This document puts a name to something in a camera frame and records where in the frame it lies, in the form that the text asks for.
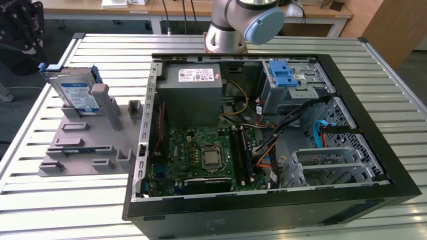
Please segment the sticker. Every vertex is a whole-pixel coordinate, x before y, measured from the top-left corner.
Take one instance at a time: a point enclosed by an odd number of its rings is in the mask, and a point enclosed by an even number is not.
[[[86,83],[61,83],[59,86],[66,99],[78,111],[91,113],[99,109],[93,96],[89,94],[90,88]]]
[[[181,69],[178,70],[178,82],[210,82],[213,79],[212,68]]]
[[[270,171],[270,173],[269,173],[269,179],[270,179],[274,183],[277,183],[277,175],[273,173],[273,171]]]
[[[146,11],[127,11],[129,14],[147,14]]]
[[[256,114],[262,115],[262,107],[261,106],[256,106]]]
[[[286,161],[286,157],[285,156],[280,156],[278,160],[277,160],[277,163],[284,163]]]
[[[62,152],[63,152],[65,154],[75,154],[75,153],[79,153],[78,150],[62,150]]]
[[[300,74],[300,75],[293,75],[293,78],[296,78],[296,79],[305,79],[305,76],[304,76],[302,74]]]

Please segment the yellow wire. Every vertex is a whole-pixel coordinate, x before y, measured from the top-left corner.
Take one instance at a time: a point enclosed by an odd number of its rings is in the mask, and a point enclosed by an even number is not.
[[[244,95],[244,100],[245,100],[245,104],[244,104],[244,107],[240,111],[236,111],[236,112],[229,112],[229,113],[220,113],[218,115],[220,116],[233,116],[233,115],[237,115],[240,113],[242,113],[246,108],[248,108],[248,105],[249,105],[249,99],[248,99],[248,95],[245,93],[245,91],[241,89],[241,87],[237,85],[237,83],[234,83],[233,81],[230,80],[226,80],[226,82],[232,83],[232,85],[234,85],[234,87],[240,90],[240,92],[242,93]]]

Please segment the table surface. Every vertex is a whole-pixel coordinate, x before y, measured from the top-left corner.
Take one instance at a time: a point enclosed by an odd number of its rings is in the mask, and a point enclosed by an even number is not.
[[[129,11],[146,12],[149,15],[165,15],[165,10],[161,0],[149,0],[146,5],[127,5],[127,8],[101,9],[102,0],[39,0],[43,5],[45,13],[55,14],[131,14]],[[164,0],[166,13],[170,16],[182,16],[181,0]],[[185,3],[185,13],[192,15],[192,6],[189,0]],[[194,13],[197,16],[210,16],[212,4],[210,1],[200,0],[193,2]],[[317,6],[302,6],[306,18],[344,18],[350,19],[353,14],[344,6],[341,11],[334,11]]]
[[[61,58],[65,66],[94,64],[118,104],[133,99],[143,102],[152,53],[201,53],[204,49],[202,37],[196,35],[86,34],[74,42]],[[222,239],[427,239],[425,107],[398,77],[356,39],[276,37],[246,48],[249,53],[330,55],[424,194],[346,224],[244,233]],[[37,176],[59,125],[61,104],[46,85],[0,161],[0,239],[146,239],[133,224],[121,220],[126,174]]]

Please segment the ram slot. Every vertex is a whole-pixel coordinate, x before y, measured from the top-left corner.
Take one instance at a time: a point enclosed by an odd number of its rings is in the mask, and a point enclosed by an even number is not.
[[[234,181],[238,185],[245,186],[249,182],[249,173],[246,166],[245,143],[242,141],[241,129],[229,130],[229,143]]]
[[[244,146],[244,159],[245,159],[245,168],[246,168],[246,175],[248,175],[248,179],[249,182],[254,182],[253,179],[253,169],[252,169],[252,155],[250,155],[250,151],[249,151],[249,145],[246,143],[246,136],[245,136],[245,131],[241,130],[241,141],[242,141],[242,146]]]

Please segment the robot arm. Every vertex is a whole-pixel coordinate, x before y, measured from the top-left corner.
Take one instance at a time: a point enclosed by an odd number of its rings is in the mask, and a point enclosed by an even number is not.
[[[245,41],[266,43],[284,23],[277,0],[214,0],[212,22],[205,35],[209,53],[242,53]]]

